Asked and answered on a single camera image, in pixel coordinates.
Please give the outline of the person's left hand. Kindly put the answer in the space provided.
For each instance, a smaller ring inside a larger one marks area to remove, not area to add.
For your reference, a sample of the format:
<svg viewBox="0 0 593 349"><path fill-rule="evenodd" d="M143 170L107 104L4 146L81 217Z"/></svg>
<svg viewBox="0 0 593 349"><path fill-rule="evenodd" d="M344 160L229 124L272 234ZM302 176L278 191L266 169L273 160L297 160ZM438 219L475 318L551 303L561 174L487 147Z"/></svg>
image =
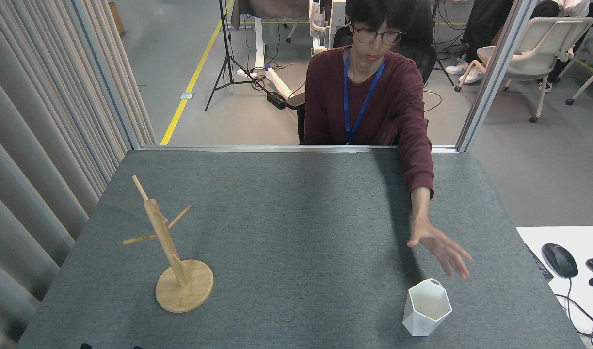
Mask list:
<svg viewBox="0 0 593 349"><path fill-rule="evenodd" d="M458 277L467 280L470 271L465 261L471 261L470 254L447 234L434 227L427 217L414 217L411 227L411 238L407 247L414 248L423 245L437 259L445 274L453 278L454 270Z"/></svg>

